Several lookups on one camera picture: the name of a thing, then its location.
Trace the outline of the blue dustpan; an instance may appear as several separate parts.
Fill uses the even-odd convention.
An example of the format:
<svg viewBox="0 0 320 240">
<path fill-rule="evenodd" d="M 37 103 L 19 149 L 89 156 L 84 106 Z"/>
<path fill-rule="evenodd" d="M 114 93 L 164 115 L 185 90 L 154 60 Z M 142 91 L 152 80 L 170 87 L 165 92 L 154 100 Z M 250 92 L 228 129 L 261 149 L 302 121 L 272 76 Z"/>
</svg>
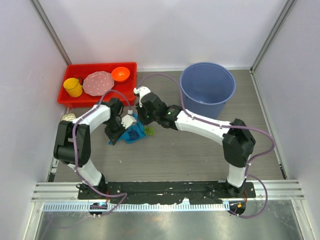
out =
<svg viewBox="0 0 320 240">
<path fill-rule="evenodd" d="M 124 117 L 116 117 L 116 125 L 105 127 L 105 133 L 109 138 L 109 144 L 115 145 L 117 141 L 124 140 L 127 144 L 134 143 L 140 139 L 145 138 L 145 128 L 138 120 L 136 113 L 126 114 Z"/>
</svg>

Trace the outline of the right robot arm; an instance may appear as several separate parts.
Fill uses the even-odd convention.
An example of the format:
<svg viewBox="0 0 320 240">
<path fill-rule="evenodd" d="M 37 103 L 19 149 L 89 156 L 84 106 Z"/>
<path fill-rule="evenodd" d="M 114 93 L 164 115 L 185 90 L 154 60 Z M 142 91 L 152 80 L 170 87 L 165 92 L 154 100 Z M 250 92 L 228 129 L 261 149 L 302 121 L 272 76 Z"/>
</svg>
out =
<svg viewBox="0 0 320 240">
<path fill-rule="evenodd" d="M 138 120 L 143 125 L 156 122 L 165 129 L 194 133 L 222 145 L 224 159 L 229 164 L 225 181 L 226 193 L 233 198 L 243 194 L 246 167 L 256 140 L 245 129 L 246 125 L 242 120 L 236 118 L 233 122 L 219 121 L 184 110 L 179 105 L 167 106 L 144 86 L 135 88 L 133 93 L 138 97 L 136 110 Z"/>
</svg>

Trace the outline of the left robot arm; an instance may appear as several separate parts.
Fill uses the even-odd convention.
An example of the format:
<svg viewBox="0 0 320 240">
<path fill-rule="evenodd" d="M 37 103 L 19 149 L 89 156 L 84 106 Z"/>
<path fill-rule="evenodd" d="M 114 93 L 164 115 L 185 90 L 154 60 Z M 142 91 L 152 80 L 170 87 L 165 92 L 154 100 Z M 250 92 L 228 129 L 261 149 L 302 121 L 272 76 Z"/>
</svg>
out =
<svg viewBox="0 0 320 240">
<path fill-rule="evenodd" d="M 114 145 L 126 128 L 120 116 L 124 104 L 118 98 L 95 104 L 73 121 L 62 120 L 58 124 L 53 156 L 72 168 L 82 180 L 82 186 L 93 198 L 100 200 L 107 195 L 104 175 L 91 160 L 91 133 L 105 125 L 105 134 Z"/>
</svg>

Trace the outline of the blue plastic bucket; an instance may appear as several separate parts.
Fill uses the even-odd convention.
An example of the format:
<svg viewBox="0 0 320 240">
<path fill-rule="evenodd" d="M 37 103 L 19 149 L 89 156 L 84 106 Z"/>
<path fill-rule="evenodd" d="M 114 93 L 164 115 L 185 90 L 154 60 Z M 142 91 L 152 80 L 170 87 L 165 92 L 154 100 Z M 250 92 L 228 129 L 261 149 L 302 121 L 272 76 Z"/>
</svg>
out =
<svg viewBox="0 0 320 240">
<path fill-rule="evenodd" d="M 236 80 L 223 66 L 199 62 L 180 75 L 184 107 L 197 115 L 217 119 L 236 91 Z"/>
</svg>

